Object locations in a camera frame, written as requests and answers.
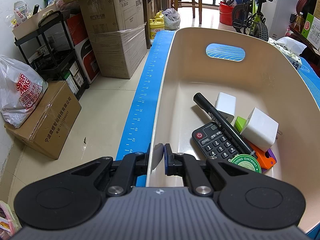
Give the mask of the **white power adapter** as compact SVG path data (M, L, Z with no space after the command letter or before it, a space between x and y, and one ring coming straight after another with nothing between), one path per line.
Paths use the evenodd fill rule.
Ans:
M257 148L266 152L275 143L279 124L254 107L240 134Z

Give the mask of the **orange green toy knife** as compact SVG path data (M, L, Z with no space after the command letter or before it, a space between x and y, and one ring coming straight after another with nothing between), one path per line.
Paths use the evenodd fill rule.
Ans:
M235 123L234 123L234 128L240 133L246 123L246 119L237 116ZM255 150L255 153L257 155L257 161L261 167L262 172L266 172L267 170L271 169L276 163L277 159L274 156L272 150L269 148L266 152L252 144L250 141L245 139L247 143Z

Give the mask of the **black remote control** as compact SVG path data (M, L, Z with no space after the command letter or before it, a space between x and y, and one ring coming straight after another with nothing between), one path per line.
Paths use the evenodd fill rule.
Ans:
M217 157L231 161L239 155L238 150L231 144L215 122L209 122L192 132L192 138L206 157Z

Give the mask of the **white red plastic bag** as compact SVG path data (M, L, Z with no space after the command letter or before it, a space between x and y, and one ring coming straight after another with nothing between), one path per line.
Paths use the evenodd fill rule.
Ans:
M19 128L35 110L48 82L29 65L1 56L1 114L4 121Z

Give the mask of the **red white appliance box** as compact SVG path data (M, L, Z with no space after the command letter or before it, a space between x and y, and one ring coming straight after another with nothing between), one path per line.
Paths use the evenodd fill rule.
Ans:
M92 84L99 75L100 69L82 15L71 15L66 23L80 66L84 71L87 82Z

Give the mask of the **black metal shelf rack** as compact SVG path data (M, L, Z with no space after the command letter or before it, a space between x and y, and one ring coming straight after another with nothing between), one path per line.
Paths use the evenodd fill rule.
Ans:
M62 28L62 38L67 42L67 47L62 50L55 48L47 35L50 29L58 26ZM32 60L26 56L22 46L33 39L43 51ZM40 20L35 31L22 38L15 38L15 45L19 48L25 62L44 80L66 81L77 99L80 99L85 90L89 88L60 11L49 12L44 19Z

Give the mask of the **white tissue pack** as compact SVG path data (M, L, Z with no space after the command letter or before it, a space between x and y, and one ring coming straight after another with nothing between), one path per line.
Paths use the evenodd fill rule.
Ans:
M278 40L269 37L268 43L276 47L290 61L296 70L300 70L302 66L300 54L307 47L305 44L288 36Z

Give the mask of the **green white carton box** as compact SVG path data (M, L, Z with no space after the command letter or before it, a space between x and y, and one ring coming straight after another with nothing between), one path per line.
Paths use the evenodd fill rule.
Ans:
M302 36L305 37L316 50L320 46L320 21L318 18L308 13L305 20Z

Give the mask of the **green black kids bicycle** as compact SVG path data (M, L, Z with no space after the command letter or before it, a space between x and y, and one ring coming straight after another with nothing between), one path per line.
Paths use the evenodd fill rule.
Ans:
M266 18L261 11L262 5L267 1L273 2L273 0L249 0L233 8L232 26L237 33L268 41Z

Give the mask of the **white chest freezer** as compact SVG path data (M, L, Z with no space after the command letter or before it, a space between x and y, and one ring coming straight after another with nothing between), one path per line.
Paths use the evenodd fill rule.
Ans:
M277 40L285 36L290 17L296 13L297 2L298 0L273 0L263 4L261 11L266 18L269 37Z

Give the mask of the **red plastic bucket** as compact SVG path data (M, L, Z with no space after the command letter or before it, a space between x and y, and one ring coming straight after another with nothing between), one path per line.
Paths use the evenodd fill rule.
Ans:
M226 5L223 2L220 2L219 4L219 12L220 12L220 23L225 25L232 25L233 18L232 18L232 12L233 12L233 6Z

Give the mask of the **yellow detergent jug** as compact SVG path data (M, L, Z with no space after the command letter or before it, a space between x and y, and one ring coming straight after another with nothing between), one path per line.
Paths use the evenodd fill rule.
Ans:
M165 22L162 11L157 12L154 18L149 19L150 40L154 40L156 34L164 30Z

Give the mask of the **middle stacked cardboard box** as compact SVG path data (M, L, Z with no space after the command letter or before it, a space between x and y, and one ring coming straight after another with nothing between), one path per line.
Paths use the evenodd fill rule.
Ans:
M89 34L135 29L144 24L142 0L80 0Z

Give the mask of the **grey plastic bag on floor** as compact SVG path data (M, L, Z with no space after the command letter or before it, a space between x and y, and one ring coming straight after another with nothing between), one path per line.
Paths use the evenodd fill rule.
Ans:
M162 12L164 15L165 30L177 30L180 28L180 15L174 8L166 9Z

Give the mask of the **wooden chair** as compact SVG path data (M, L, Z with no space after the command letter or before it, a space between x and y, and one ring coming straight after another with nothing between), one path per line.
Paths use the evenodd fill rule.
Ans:
M178 8L191 7L193 18L195 18L195 9L199 11L199 24L202 24L202 0L169 0L170 8L178 11Z

